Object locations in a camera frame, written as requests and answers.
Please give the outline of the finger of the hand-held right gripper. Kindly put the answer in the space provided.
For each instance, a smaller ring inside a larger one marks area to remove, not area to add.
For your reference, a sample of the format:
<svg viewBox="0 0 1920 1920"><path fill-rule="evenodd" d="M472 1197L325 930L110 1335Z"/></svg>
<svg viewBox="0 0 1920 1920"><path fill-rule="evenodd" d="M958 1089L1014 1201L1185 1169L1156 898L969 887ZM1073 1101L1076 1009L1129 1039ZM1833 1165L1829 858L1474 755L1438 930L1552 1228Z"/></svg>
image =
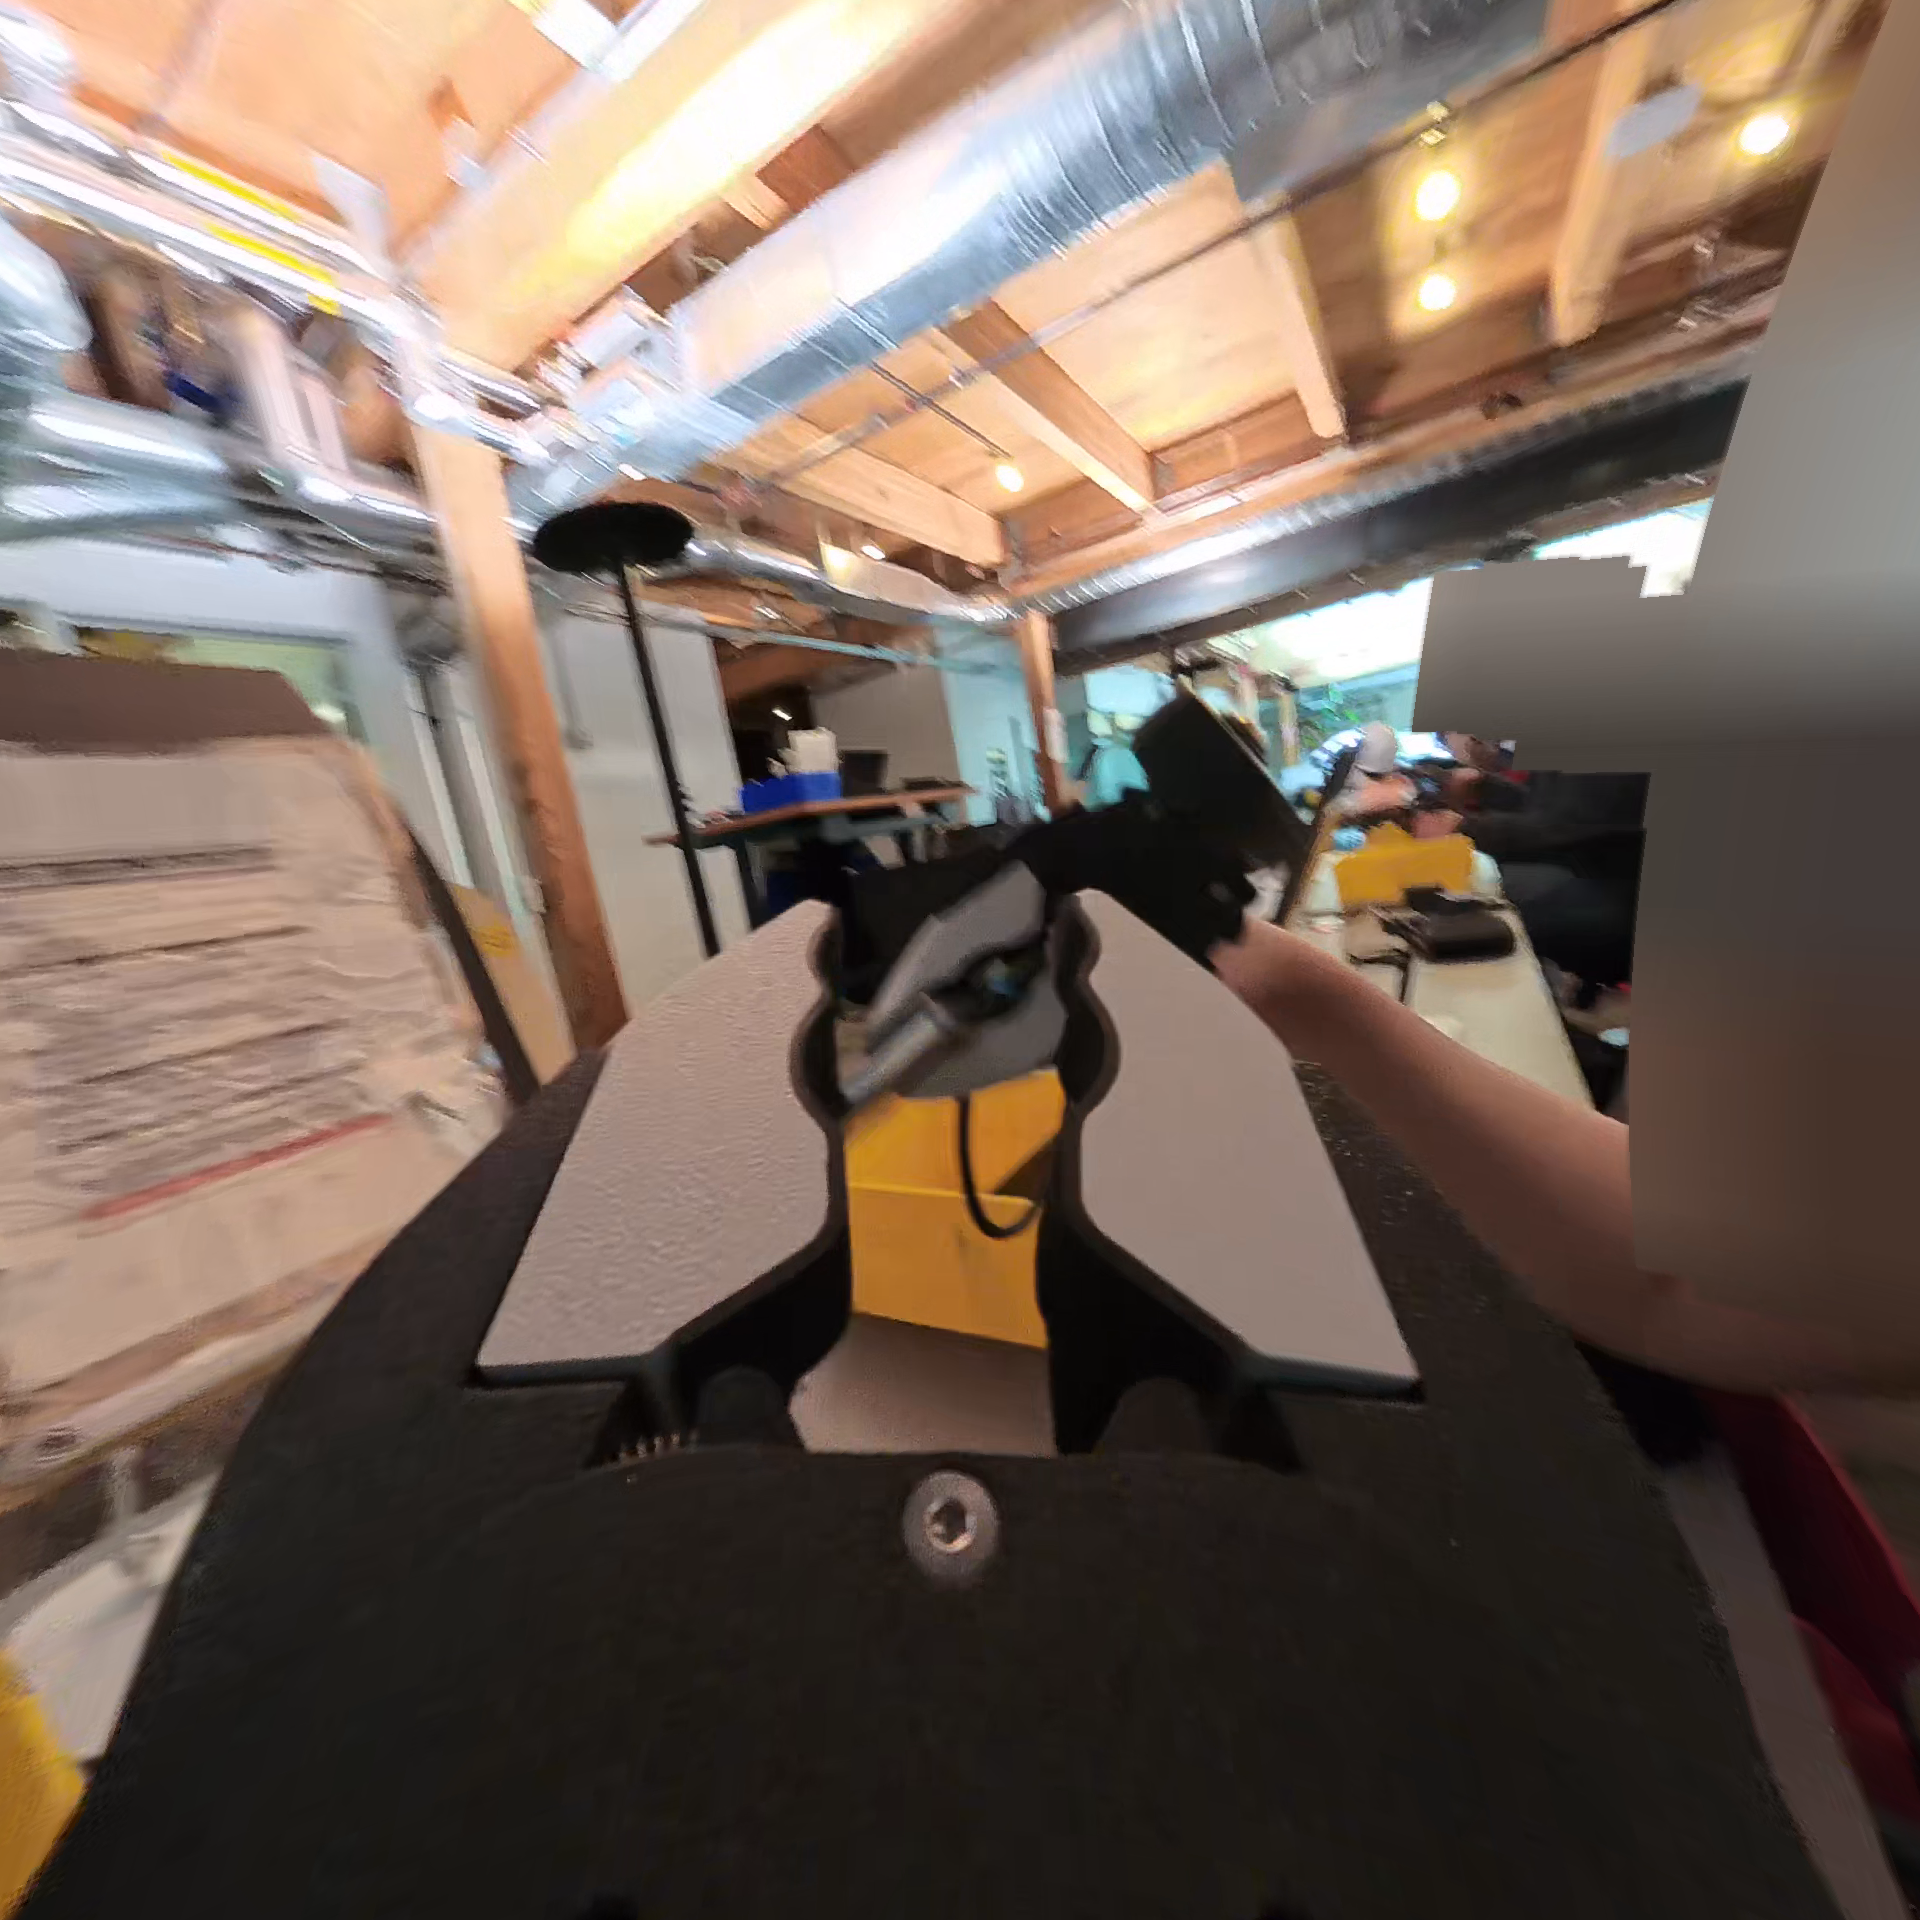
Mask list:
<svg viewBox="0 0 1920 1920"><path fill-rule="evenodd" d="M906 1071L900 1093L920 1101L969 1098L1032 1076L1056 1065L1065 1039L1065 1003L1056 987L1028 987L1017 1003L958 1023L958 999L934 1003L952 1014L937 1046Z"/></svg>
<svg viewBox="0 0 1920 1920"><path fill-rule="evenodd" d="M1051 987L1050 893L1028 866L1004 866L946 911L930 915L883 980L868 1005L868 1031L930 1026L952 1014L934 1005L958 999L958 1023L1017 1003L1028 987Z"/></svg>

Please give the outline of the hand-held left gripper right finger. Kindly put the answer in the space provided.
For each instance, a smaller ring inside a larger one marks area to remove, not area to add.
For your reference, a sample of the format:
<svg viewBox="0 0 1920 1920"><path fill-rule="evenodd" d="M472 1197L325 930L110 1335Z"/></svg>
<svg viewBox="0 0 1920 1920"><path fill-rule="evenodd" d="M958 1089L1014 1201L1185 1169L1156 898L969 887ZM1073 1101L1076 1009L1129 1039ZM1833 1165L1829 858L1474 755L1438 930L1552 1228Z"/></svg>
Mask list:
<svg viewBox="0 0 1920 1920"><path fill-rule="evenodd" d="M1039 1228L1057 1452L1162 1380L1226 1452L1270 1397L1421 1403L1421 1364L1286 1049L1121 902L1068 902L1065 1115Z"/></svg>

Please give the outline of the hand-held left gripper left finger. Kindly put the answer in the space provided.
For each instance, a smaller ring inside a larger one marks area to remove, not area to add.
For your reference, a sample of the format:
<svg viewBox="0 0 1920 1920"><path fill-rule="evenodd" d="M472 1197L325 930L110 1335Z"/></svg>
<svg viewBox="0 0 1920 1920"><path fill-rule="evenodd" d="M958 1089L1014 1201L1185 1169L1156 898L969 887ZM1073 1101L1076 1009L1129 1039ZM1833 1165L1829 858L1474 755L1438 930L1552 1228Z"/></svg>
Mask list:
<svg viewBox="0 0 1920 1920"><path fill-rule="evenodd" d="M488 1385L639 1380L690 1421L712 1379L790 1397L852 1315L829 987L806 902L610 1041L476 1347Z"/></svg>

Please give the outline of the yellow plastic bin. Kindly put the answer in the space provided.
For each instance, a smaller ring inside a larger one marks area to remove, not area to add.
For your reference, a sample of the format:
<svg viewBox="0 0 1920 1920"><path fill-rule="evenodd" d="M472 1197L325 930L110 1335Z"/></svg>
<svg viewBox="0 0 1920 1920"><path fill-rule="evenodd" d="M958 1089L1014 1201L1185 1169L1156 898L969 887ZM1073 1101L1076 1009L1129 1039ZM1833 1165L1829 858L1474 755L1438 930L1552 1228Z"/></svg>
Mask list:
<svg viewBox="0 0 1920 1920"><path fill-rule="evenodd" d="M852 1115L856 1311L1041 1352L1039 1210L1062 1115L1056 1071Z"/></svg>
<svg viewBox="0 0 1920 1920"><path fill-rule="evenodd" d="M1383 824L1333 861L1344 911L1402 905L1410 892L1478 892L1478 847L1463 831L1416 834Z"/></svg>

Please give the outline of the person's right forearm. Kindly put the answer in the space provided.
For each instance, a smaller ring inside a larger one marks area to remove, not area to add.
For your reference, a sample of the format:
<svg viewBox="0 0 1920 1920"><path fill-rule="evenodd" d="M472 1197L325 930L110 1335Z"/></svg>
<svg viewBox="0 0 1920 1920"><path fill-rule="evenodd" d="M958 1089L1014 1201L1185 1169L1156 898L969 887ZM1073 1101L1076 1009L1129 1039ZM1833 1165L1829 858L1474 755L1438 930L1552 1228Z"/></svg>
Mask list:
<svg viewBox="0 0 1920 1920"><path fill-rule="evenodd" d="M1916 1321L1863 1332L1829 1306L1746 1310L1643 1262L1623 1121L1474 1054L1281 924L1246 921L1210 961L1577 1337L1728 1389L1916 1397Z"/></svg>

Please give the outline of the wooden standing desk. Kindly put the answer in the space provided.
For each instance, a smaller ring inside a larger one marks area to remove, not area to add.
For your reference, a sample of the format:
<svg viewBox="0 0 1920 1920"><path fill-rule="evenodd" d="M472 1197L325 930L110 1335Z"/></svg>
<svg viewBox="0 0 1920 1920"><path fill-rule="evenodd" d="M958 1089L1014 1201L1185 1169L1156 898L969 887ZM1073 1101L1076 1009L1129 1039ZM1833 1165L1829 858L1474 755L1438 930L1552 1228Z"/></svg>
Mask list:
<svg viewBox="0 0 1920 1920"><path fill-rule="evenodd" d="M725 813L694 826L694 834L675 830L651 831L644 842L654 847L694 847L694 861L706 851L728 851L749 928L768 924L768 884L762 847L795 845L852 845L872 834L909 834L909 858L925 856L925 842L934 831L961 824L976 788L967 781L955 784L909 784L906 791L883 791L866 795L810 798L770 807L762 813Z"/></svg>

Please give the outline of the black electronic box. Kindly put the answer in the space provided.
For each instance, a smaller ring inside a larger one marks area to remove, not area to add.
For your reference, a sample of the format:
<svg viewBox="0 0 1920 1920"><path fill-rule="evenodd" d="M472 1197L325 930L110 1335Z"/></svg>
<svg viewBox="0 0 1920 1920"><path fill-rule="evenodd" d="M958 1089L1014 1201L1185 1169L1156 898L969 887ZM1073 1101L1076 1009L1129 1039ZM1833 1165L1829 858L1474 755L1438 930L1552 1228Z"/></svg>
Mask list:
<svg viewBox="0 0 1920 1920"><path fill-rule="evenodd" d="M1409 887L1402 941L1421 963L1495 963L1518 950L1512 921L1483 898L1448 887Z"/></svg>

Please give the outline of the long white table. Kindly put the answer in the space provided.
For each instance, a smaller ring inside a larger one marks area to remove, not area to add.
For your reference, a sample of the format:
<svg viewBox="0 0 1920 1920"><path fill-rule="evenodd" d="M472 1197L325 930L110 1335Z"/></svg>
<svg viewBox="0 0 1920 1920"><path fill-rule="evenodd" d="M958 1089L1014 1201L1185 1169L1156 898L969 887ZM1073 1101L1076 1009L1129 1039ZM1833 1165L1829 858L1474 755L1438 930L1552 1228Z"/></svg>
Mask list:
<svg viewBox="0 0 1920 1920"><path fill-rule="evenodd" d="M1309 877L1302 902L1286 917L1295 932L1328 952L1344 974L1370 984L1377 995L1410 1005L1478 1058L1581 1106L1593 1102L1562 1005L1515 907L1501 898L1500 866L1488 856L1474 856L1466 892L1509 928L1515 945L1505 955L1474 963L1406 961L1406 943L1383 928L1373 907L1344 905L1335 887L1339 861L1344 856L1333 856Z"/></svg>

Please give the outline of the black floor lamp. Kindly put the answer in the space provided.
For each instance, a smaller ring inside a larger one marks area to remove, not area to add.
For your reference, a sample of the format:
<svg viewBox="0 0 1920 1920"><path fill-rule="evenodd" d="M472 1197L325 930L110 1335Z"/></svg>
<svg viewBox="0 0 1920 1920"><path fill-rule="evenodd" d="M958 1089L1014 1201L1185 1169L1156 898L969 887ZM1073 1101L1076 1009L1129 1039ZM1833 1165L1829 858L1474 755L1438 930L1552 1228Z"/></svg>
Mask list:
<svg viewBox="0 0 1920 1920"><path fill-rule="evenodd" d="M697 847L694 810L686 803L679 755L670 731L670 710L660 691L658 660L651 652L647 622L634 588L634 570L679 560L694 537L686 511L647 500L598 500L577 510L548 514L532 534L532 556L543 569L584 581L609 581L618 594L627 622L630 652L636 664L639 705L658 744L660 784L670 807L673 834L679 847L686 892L694 902L703 955L723 952L718 924L703 874L703 851Z"/></svg>

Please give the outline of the red plastic container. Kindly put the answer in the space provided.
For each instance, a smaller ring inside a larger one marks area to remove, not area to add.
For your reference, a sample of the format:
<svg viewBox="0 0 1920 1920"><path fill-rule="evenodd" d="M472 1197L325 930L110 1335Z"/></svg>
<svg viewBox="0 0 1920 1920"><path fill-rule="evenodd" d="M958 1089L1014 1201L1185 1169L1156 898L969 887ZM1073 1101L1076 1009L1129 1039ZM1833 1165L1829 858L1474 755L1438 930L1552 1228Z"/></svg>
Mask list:
<svg viewBox="0 0 1920 1920"><path fill-rule="evenodd" d="M1701 1388L1868 1803L1916 1823L1916 1594L1798 1403Z"/></svg>

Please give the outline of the wooden post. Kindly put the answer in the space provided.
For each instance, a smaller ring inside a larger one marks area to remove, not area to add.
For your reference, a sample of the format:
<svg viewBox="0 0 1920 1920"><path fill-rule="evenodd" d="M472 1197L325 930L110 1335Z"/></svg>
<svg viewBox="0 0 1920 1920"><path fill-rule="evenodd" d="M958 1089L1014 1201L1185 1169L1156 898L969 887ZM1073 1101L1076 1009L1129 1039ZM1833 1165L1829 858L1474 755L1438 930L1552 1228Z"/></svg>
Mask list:
<svg viewBox="0 0 1920 1920"><path fill-rule="evenodd" d="M515 798L521 842L538 881L561 1009L576 1046L598 1049L625 1027L627 995L546 674L535 592L509 523L507 470L494 446L433 424L413 424L413 444Z"/></svg>

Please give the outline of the silver ventilation duct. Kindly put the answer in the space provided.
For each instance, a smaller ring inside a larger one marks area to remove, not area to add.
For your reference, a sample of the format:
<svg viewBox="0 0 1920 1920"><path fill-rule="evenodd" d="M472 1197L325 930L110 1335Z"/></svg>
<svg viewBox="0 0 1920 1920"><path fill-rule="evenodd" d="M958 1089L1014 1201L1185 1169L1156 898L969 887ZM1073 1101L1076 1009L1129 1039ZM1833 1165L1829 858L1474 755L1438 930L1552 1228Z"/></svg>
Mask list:
<svg viewBox="0 0 1920 1920"><path fill-rule="evenodd" d="M806 398L1229 162L1260 199L1545 43L1545 3L1125 3L790 216L577 398L509 476L538 523L630 462L682 481Z"/></svg>

